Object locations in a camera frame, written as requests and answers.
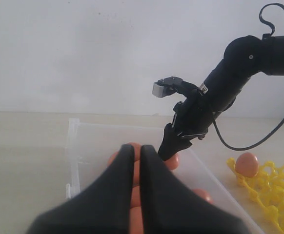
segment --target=yellow egg tray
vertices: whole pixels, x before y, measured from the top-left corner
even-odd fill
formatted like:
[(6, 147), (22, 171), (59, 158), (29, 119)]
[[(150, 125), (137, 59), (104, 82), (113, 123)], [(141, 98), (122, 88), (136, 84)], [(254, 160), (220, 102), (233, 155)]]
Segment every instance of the yellow egg tray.
[(263, 210), (264, 217), (284, 234), (284, 165), (275, 167), (267, 161), (259, 166), (253, 178), (247, 178), (235, 171), (235, 160), (229, 158), (227, 165), (235, 174), (237, 183), (248, 190), (250, 200)]

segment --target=table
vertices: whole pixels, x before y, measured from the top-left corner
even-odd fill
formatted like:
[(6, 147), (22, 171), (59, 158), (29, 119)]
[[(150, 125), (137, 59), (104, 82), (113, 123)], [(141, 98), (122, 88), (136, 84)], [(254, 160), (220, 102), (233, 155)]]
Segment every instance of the table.
[[(0, 234), (24, 233), (39, 213), (65, 201), (69, 165), (65, 158), (68, 119), (82, 122), (161, 127), (171, 117), (0, 113)], [(270, 132), (277, 119), (220, 118), (224, 139), (236, 147), (248, 146)], [(236, 184), (225, 162), (240, 152), (225, 148), (214, 128), (193, 149), (218, 180), (266, 233), (277, 233), (263, 219), (260, 209)], [(284, 126), (266, 143), (251, 150), (262, 163), (284, 164)]]

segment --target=white wall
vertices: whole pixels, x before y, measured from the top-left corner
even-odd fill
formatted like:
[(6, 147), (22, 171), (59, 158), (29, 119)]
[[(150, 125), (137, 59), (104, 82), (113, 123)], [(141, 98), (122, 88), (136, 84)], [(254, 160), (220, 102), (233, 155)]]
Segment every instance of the white wall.
[[(0, 111), (170, 115), (171, 75), (200, 85), (270, 0), (0, 0)], [(284, 13), (264, 12), (284, 35)], [(282, 117), (284, 77), (254, 76), (223, 115)]]

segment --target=plastic bin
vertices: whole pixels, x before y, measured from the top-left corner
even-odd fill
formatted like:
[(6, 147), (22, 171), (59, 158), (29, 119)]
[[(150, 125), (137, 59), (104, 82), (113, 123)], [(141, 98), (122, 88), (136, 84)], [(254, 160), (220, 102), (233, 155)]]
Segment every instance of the plastic bin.
[[(70, 162), (71, 182), (66, 185), (67, 198), (77, 195), (96, 180), (106, 169), (109, 157), (122, 144), (138, 142), (158, 149), (162, 135), (163, 129), (160, 128), (88, 124), (70, 119), (66, 154)], [(179, 167), (173, 171), (179, 180), (190, 189), (207, 190), (214, 199), (214, 205), (242, 218), (252, 233), (264, 234), (193, 150), (187, 149), (179, 154)]]

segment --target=cable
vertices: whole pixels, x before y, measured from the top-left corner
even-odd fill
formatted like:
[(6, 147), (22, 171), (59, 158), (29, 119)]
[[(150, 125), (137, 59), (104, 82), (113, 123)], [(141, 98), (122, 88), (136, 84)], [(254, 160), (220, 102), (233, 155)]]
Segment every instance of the cable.
[(266, 135), (262, 140), (258, 141), (256, 144), (253, 144), (251, 146), (248, 146), (248, 147), (243, 147), (243, 148), (236, 148), (236, 147), (233, 147), (233, 146), (230, 146), (228, 145), (225, 140), (223, 139), (223, 137), (221, 136), (220, 134), (220, 131), (219, 131), (219, 128), (216, 124), (216, 120), (215, 118), (213, 117), (213, 124), (215, 126), (215, 129), (216, 129), (216, 132), (217, 132), (217, 135), (220, 139), (220, 141), (222, 142), (223, 145), (225, 145), (227, 148), (231, 149), (231, 150), (235, 150), (235, 151), (245, 151), (245, 150), (250, 150), (250, 149), (253, 149), (259, 145), (261, 145), (262, 143), (264, 143), (266, 140), (268, 140), (273, 134), (275, 134), (275, 132), (277, 130), (279, 130), (279, 128), (282, 127), (282, 125), (284, 124), (284, 118), (281, 120), (281, 122), (268, 134)]

